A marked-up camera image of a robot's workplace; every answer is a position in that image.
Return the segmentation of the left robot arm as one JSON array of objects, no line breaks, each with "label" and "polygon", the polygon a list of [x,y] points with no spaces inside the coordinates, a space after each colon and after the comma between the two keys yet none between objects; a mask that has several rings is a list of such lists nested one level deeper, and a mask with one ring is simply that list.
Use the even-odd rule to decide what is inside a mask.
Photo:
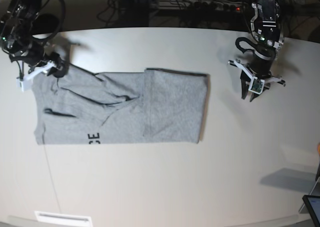
[{"label": "left robot arm", "polygon": [[242,64],[240,60],[228,63],[241,70],[241,98],[250,94],[250,101],[259,97],[272,83],[286,85],[281,76],[271,72],[273,62],[284,45],[281,24],[281,7],[278,0],[254,0],[251,3],[254,15],[250,20],[250,34],[255,42],[246,37],[238,37],[235,46],[243,54],[251,53],[252,61]]}]

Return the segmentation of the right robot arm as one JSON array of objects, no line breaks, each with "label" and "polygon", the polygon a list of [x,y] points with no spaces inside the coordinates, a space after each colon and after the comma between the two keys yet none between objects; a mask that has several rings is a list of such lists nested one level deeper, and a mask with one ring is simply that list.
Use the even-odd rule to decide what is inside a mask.
[{"label": "right robot arm", "polygon": [[24,64],[29,66],[29,77],[36,73],[37,68],[44,71],[45,67],[48,67],[48,75],[56,78],[62,78],[67,73],[66,64],[58,53],[48,55],[45,52],[45,45],[58,34],[66,17],[65,1],[58,2],[61,11],[57,27],[45,38],[32,34],[33,23],[44,7],[42,0],[11,0],[6,13],[0,18],[0,49],[11,62],[18,64],[19,81],[26,79]]}]

